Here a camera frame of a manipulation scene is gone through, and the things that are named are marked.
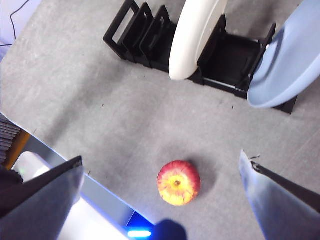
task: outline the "black bracket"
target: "black bracket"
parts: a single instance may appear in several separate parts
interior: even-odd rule
[[[118,43],[115,43],[113,37],[130,9],[134,15]],[[247,99],[253,75],[267,45],[273,39],[276,24],[271,26],[266,38],[262,39],[229,34],[226,26],[226,16],[222,15],[197,62],[197,71],[189,79],[196,84],[211,86]],[[176,28],[165,6],[161,6],[153,17],[146,2],[139,8],[134,0],[126,0],[103,40],[121,59],[168,73]],[[296,99],[275,108],[291,114]]]

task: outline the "red apple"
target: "red apple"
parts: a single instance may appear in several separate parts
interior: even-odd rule
[[[198,195],[201,180],[191,163],[176,160],[161,169],[157,178],[157,186],[163,200],[174,206],[182,206]]]

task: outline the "floor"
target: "floor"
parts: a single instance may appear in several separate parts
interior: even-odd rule
[[[175,22],[184,2],[148,1],[153,12],[165,4]],[[263,37],[299,3],[230,0],[227,30]],[[5,115],[66,159],[82,155],[94,179],[153,223],[171,218],[195,240],[263,239],[238,170],[241,149],[319,193],[319,81],[298,97],[292,115],[171,81],[120,60],[102,41],[121,4],[43,0],[3,61]],[[157,190],[160,169],[176,159],[192,161],[202,180],[200,195],[184,207],[168,205]]]

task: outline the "light blue plate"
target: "light blue plate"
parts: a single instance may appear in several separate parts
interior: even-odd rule
[[[304,0],[263,55],[247,99],[254,108],[273,108],[320,76],[320,0]]]

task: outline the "led light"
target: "led light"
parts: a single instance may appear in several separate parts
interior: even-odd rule
[[[129,231],[129,238],[147,238],[151,236],[151,232],[149,231]]]

